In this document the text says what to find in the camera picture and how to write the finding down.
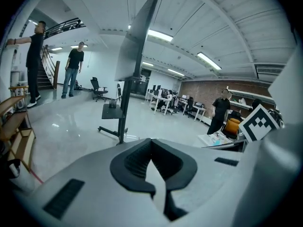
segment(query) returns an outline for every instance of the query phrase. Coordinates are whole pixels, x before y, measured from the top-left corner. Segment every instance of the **wooden shelf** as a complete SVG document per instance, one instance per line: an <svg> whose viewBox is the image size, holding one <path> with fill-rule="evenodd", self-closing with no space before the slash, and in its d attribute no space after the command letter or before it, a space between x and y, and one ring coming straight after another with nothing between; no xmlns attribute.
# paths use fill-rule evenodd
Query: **wooden shelf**
<svg viewBox="0 0 303 227"><path fill-rule="evenodd" d="M240 107L240 108L244 108L244 109L250 109L251 106L249 105L245 105L245 104L241 104L241 103L238 103L238 102L235 102L235 101L229 101L231 105L234 105L236 107Z"/></svg>
<svg viewBox="0 0 303 227"><path fill-rule="evenodd" d="M25 119L26 114L26 112L14 113L2 126L0 140L9 140L12 137L12 135L16 132L16 129Z"/></svg>
<svg viewBox="0 0 303 227"><path fill-rule="evenodd" d="M236 96L242 96L242 97L251 98L251 99L260 99L264 103L275 105L273 98L269 97L269 96L263 96L263 95L259 95L259 94L232 90L232 89L228 89L228 90L231 92L231 94L236 95Z"/></svg>
<svg viewBox="0 0 303 227"><path fill-rule="evenodd" d="M3 116L3 114L5 114L7 110L9 110L9 108L14 106L17 102L19 102L23 98L24 96L13 96L2 102L0 104L0 117Z"/></svg>

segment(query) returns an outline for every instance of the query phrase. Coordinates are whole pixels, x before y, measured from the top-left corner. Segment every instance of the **sneaker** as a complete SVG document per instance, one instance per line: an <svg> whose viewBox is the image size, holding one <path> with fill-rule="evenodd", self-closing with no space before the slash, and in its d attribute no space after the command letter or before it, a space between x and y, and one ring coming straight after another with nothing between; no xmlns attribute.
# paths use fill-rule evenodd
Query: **sneaker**
<svg viewBox="0 0 303 227"><path fill-rule="evenodd" d="M36 104L37 104L37 102L29 103L29 104L27 105L27 107L28 107L28 108L31 108L31 107L35 106Z"/></svg>

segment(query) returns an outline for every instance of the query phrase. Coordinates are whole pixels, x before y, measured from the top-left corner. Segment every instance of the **brick wall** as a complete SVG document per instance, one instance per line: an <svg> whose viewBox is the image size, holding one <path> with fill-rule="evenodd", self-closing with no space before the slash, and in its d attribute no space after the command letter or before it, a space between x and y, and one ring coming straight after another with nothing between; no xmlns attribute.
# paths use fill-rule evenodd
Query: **brick wall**
<svg viewBox="0 0 303 227"><path fill-rule="evenodd" d="M182 82L179 95L190 95L194 98L195 102L201 102L205 105L206 113L205 117L211 118L212 104L216 98L221 96L221 92L226 87L229 89L250 92L260 94L264 96L270 96L268 87L270 85L255 82L245 81L188 81ZM232 96L232 99L236 99L237 102L241 97ZM247 105L251 105L252 99L244 98ZM269 109L273 108L273 105L262 103L262 105ZM231 105L232 110L241 110L241 115L247 117L250 113L247 109L239 108Z"/></svg>

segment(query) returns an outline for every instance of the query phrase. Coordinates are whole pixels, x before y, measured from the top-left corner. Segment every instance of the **white desk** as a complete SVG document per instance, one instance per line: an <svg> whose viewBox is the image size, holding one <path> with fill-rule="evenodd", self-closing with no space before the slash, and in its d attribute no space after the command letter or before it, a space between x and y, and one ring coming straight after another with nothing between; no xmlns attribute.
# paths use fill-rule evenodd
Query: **white desk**
<svg viewBox="0 0 303 227"><path fill-rule="evenodd" d="M183 114L182 114L182 115L184 115L185 110L186 110L186 107L187 107L187 101L182 100L182 99L179 99L179 102L185 105L185 106L184 106L184 110L183 110Z"/></svg>
<svg viewBox="0 0 303 227"><path fill-rule="evenodd" d="M179 99L179 102L181 102L182 104L184 104L184 105L185 105L185 106L184 106L184 110L183 110L183 114L182 114L182 115L184 115L185 110L186 110L186 107L187 107L187 102L186 102L186 101L183 101L183 100L180 100L180 99ZM205 108L201 108L201 107L197 107L197 106L195 106L195 105L193 105L193 108L195 108L195 109L197 109L197 110L198 110L198 111L197 111L197 113L196 113L196 116L195 116L194 121L196 121L197 116L198 116L198 114L199 114L200 110L202 110L202 111L203 111L202 116L201 116L201 118L200 118L200 122L201 122L201 121L202 121L202 118L203 118L203 116L204 116L204 114L205 114L206 109L205 109Z"/></svg>
<svg viewBox="0 0 303 227"><path fill-rule="evenodd" d="M170 102L170 100L167 99L167 98L163 98L163 97L161 97L161 96L155 96L154 94L151 94L150 92L148 92L148 93L151 95L150 106L151 106L151 104L152 104L152 98L154 97L154 98L157 99L156 106L155 106L155 110L154 110L153 114L156 114L159 100L162 100L162 101L165 101L165 102ZM166 112L167 112L168 107L169 107L169 103L166 104L165 111L164 111L164 115L166 115Z"/></svg>

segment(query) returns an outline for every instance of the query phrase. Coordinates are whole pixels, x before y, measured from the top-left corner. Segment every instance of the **wheeled base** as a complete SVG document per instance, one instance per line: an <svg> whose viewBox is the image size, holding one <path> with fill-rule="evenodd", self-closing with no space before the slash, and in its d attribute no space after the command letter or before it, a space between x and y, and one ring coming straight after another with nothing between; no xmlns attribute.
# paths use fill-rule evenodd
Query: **wheeled base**
<svg viewBox="0 0 303 227"><path fill-rule="evenodd" d="M101 126L99 126L98 131L99 131L99 132L100 132L100 131L105 131L105 132L107 132L107 133L109 133L109 134L115 135L115 136L117 136L118 138L120 138L120 136L119 136L119 134L118 134L117 131L110 131L110 130L108 130L107 128L104 128L104 127L101 127Z"/></svg>
<svg viewBox="0 0 303 227"><path fill-rule="evenodd" d="M97 102L99 99L103 99L104 102L106 102L106 98L103 97L103 96L96 96L96 97L93 97L93 99L95 99L95 98L96 98L96 102Z"/></svg>

